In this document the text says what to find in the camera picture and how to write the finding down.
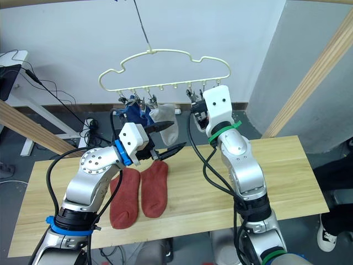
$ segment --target clothes hanger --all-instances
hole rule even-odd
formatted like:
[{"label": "clothes hanger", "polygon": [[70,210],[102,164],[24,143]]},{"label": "clothes hanger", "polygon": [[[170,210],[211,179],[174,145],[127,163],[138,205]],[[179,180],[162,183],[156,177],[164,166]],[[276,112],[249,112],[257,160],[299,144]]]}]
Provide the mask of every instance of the clothes hanger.
[{"label": "clothes hanger", "polygon": [[[148,41],[148,37],[146,35],[146,32],[145,32],[145,29],[143,27],[143,24],[142,24],[142,20],[141,20],[141,17],[140,17],[140,13],[138,11],[138,8],[137,8],[137,4],[136,4],[136,1],[134,0],[133,1],[134,4],[135,4],[135,7],[136,7],[136,11],[137,11],[137,15],[138,15],[138,18],[140,20],[140,24],[141,24],[141,28],[142,28],[142,31],[145,35],[145,39],[146,39],[146,42],[147,42],[147,45],[148,45],[148,50],[145,51],[145,52],[142,52],[142,53],[139,53],[139,54],[134,54],[128,58],[125,58],[124,60],[122,60],[120,62],[120,67],[121,69],[120,70],[116,70],[114,68],[111,68],[111,69],[108,69],[106,71],[104,71],[103,73],[101,73],[98,77],[98,82],[100,84],[100,86],[106,90],[106,91],[115,91],[115,92],[121,92],[121,91],[126,91],[126,90],[130,90],[132,92],[135,92],[136,89],[145,89],[147,92],[149,92],[150,88],[153,88],[153,87],[158,87],[161,91],[164,90],[164,87],[165,86],[173,86],[175,89],[178,88],[178,85],[180,84],[188,84],[188,85],[191,85],[192,83],[195,83],[195,82],[202,82],[202,84],[205,86],[206,85],[206,82],[207,81],[211,81],[211,80],[216,80],[217,84],[219,84],[221,82],[221,79],[225,79],[225,78],[228,78],[230,75],[231,75],[231,67],[230,65],[223,59],[220,59],[220,58],[216,58],[216,57],[212,57],[212,56],[202,56],[199,60],[197,59],[194,59],[192,57],[192,55],[187,52],[187,51],[182,51],[182,50],[173,50],[173,49],[152,49],[149,41]],[[126,87],[126,88],[115,88],[115,89],[108,89],[106,88],[103,83],[102,83],[102,78],[107,75],[108,73],[116,73],[116,74],[122,74],[123,72],[126,71],[126,68],[124,66],[124,64],[130,60],[133,60],[135,58],[138,58],[138,57],[141,57],[141,56],[144,56],[144,55],[153,55],[153,54],[156,54],[158,52],[173,52],[173,53],[178,53],[178,54],[183,54],[183,55],[187,55],[190,59],[191,62],[194,62],[194,63],[201,63],[203,60],[214,60],[214,61],[218,61],[218,62],[221,62],[223,63],[224,65],[226,65],[226,67],[228,68],[228,74],[225,75],[225,76],[219,76],[219,77],[211,77],[211,78],[203,78],[203,79],[194,79],[194,80],[187,80],[187,81],[180,81],[180,82],[169,82],[169,83],[162,83],[162,84],[150,84],[150,85],[147,85],[147,86],[138,86],[138,87]]]}]

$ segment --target wooden table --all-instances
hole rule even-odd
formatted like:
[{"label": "wooden table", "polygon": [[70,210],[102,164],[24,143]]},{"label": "wooden table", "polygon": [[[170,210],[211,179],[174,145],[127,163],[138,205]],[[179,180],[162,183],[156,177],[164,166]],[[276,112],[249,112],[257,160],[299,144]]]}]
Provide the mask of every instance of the wooden table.
[{"label": "wooden table", "polygon": [[[271,206],[279,220],[328,211],[298,137],[253,140],[252,145],[253,154],[265,173]],[[211,152],[208,145],[199,148],[204,156]],[[148,168],[151,162],[143,161],[138,170]],[[115,230],[110,226],[107,209],[99,222],[102,230],[93,234],[93,248],[233,226],[232,198],[204,180],[202,163],[191,147],[183,148],[166,162],[169,165],[168,205],[163,215],[156,219],[147,218],[140,205],[136,223],[128,229]],[[54,213],[45,184],[45,173],[50,163],[51,161],[40,161],[34,165],[12,238],[9,257],[31,255],[47,228],[45,218]],[[219,151],[211,164],[221,175],[228,175]],[[60,203],[78,166],[79,158],[67,158],[59,162],[53,170],[52,184]]]}]

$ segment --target floor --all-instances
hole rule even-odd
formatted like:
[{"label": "floor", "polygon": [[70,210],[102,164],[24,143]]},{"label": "floor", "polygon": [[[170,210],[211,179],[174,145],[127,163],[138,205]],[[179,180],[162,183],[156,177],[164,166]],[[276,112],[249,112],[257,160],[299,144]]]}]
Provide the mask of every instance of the floor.
[{"label": "floor", "polygon": [[[64,113],[55,114],[69,126],[75,130],[80,129],[80,124],[71,116]],[[177,116],[179,124],[178,142],[187,140],[186,135],[186,119],[188,113],[182,113]],[[60,133],[60,130],[48,122],[44,121],[36,114],[29,115],[43,127],[49,129],[53,133]],[[99,120],[100,128],[98,133],[101,136],[110,139],[111,130],[109,125],[108,113],[79,113],[81,118],[93,117]],[[234,112],[234,118],[240,119],[243,124],[240,126],[239,132],[249,139],[257,139],[260,134],[249,123],[244,112]],[[192,133],[197,144],[206,144],[207,138],[192,126]],[[158,134],[153,135],[153,141],[156,147],[163,147],[162,140]],[[0,160],[3,163],[10,163],[16,166],[15,175],[11,179],[28,181],[30,172],[35,161],[48,160],[55,154],[49,150],[43,150],[41,146],[35,145],[31,156],[19,156],[25,139],[8,130],[4,129],[0,137]],[[323,165],[332,160],[342,157],[347,150],[343,145],[323,154],[308,154],[308,159],[312,167]],[[0,264],[27,264],[29,257],[7,258],[10,241],[14,231],[15,223],[18,217],[20,205],[25,193],[26,185],[21,183],[5,183],[0,185]],[[300,253],[310,260],[313,264],[336,264],[348,265],[353,260],[353,244],[347,234],[342,234],[338,238],[338,243],[334,251],[330,253],[322,252],[316,242],[316,234],[318,229],[318,215],[306,216],[303,218],[295,218],[280,221],[280,227],[286,240],[288,249],[293,253]],[[123,246],[125,264],[133,265],[138,250],[142,244],[130,244]],[[104,252],[109,254],[114,248],[105,248]],[[194,264],[202,265],[204,263],[212,263],[213,255],[208,233],[193,234],[188,236],[180,236],[174,239],[174,260],[169,263],[171,265]],[[95,264],[106,264],[106,259],[102,257],[98,250],[92,251],[92,257]],[[113,264],[120,265],[121,252],[119,248],[109,257]]]}]

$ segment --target shoe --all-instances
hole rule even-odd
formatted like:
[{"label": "shoe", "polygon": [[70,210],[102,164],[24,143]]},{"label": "shoe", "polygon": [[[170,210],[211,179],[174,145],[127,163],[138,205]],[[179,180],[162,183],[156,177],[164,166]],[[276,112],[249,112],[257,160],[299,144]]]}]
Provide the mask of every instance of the shoe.
[{"label": "shoe", "polygon": [[336,239],[337,239],[336,236],[333,236],[326,231],[326,229],[322,224],[321,215],[320,215],[320,228],[317,235],[319,248],[325,252],[332,251],[336,246]]}]

